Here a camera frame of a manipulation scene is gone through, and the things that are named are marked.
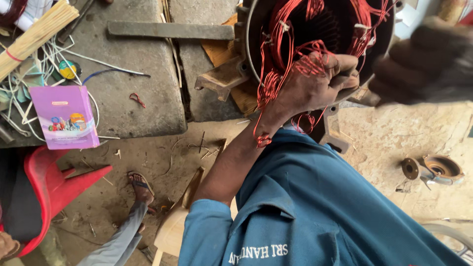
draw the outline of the foot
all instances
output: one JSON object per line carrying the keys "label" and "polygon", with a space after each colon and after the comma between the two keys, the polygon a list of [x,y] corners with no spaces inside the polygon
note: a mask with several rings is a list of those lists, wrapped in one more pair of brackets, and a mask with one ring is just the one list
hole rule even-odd
{"label": "foot", "polygon": [[[138,174],[129,175],[128,178],[131,181],[135,180],[146,183],[145,179]],[[146,203],[146,206],[150,205],[151,202],[153,202],[154,197],[153,194],[151,194],[151,192],[149,191],[149,189],[141,186],[133,186],[133,189],[135,190],[135,200]]]}
{"label": "foot", "polygon": [[144,223],[141,223],[140,224],[140,227],[138,228],[138,233],[141,234],[141,232],[143,232],[145,230],[146,226]]}

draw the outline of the dusty floor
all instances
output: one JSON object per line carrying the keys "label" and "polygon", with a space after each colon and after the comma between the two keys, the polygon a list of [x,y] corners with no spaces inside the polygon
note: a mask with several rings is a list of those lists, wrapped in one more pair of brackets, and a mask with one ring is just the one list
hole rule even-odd
{"label": "dusty floor", "polygon": [[[347,108],[339,111],[340,128],[352,140],[351,148],[343,157],[384,195],[420,222],[442,218],[473,220],[473,139],[468,139],[472,127],[473,105],[466,103],[448,105],[385,106],[374,108]],[[114,222],[123,220],[133,203],[132,188],[126,172],[137,170],[144,174],[156,192],[152,206],[160,209],[177,201],[199,166],[209,169],[214,156],[202,158],[198,148],[205,131],[206,147],[215,150],[217,139],[233,139],[246,124],[243,120],[221,123],[191,123],[186,134],[157,138],[110,141],[91,150],[74,150],[62,158],[61,167],[73,165],[79,172],[111,164],[114,169],[65,208],[69,217],[56,225],[96,244],[105,243],[115,231]],[[121,159],[114,155],[120,149]],[[399,162],[406,155],[420,157],[439,153],[451,155],[466,173],[465,181],[456,186],[430,185],[429,191],[420,180],[410,181],[411,193],[398,193],[395,189],[403,183]],[[173,158],[169,170],[170,158]],[[154,235],[163,213],[147,215],[147,228],[139,248],[152,246]],[[90,225],[96,232],[93,236]],[[471,223],[448,223],[473,236]],[[77,235],[57,230],[63,249],[71,265],[76,265],[87,253],[97,248]],[[150,265],[136,250],[127,265]],[[177,258],[163,256],[161,265],[177,265]]]}

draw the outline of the bundle of sticks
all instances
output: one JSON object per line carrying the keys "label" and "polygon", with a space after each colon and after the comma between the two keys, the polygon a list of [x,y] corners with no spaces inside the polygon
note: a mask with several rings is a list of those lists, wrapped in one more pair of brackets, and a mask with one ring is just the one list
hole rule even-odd
{"label": "bundle of sticks", "polygon": [[65,0],[60,0],[53,5],[10,47],[0,54],[0,81],[78,16],[77,9]]}

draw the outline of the red plastic chair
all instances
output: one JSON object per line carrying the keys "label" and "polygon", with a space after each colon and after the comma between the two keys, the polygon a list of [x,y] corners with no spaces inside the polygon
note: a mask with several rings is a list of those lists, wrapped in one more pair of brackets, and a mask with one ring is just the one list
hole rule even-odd
{"label": "red plastic chair", "polygon": [[25,247],[18,254],[18,257],[24,256],[35,249],[48,232],[51,219],[67,204],[113,169],[109,165],[66,179],[76,170],[70,168],[60,171],[56,161],[68,151],[52,151],[46,146],[40,146],[25,158],[25,172],[41,205],[43,226],[39,236],[28,243],[24,243]]}

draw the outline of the wrist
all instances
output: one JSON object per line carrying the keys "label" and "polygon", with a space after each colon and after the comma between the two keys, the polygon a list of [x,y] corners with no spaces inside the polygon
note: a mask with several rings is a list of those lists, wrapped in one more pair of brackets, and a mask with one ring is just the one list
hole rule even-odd
{"label": "wrist", "polygon": [[264,120],[267,125],[273,125],[279,128],[294,115],[296,114],[293,114],[286,106],[281,105],[275,100],[269,102],[264,107],[261,120]]}

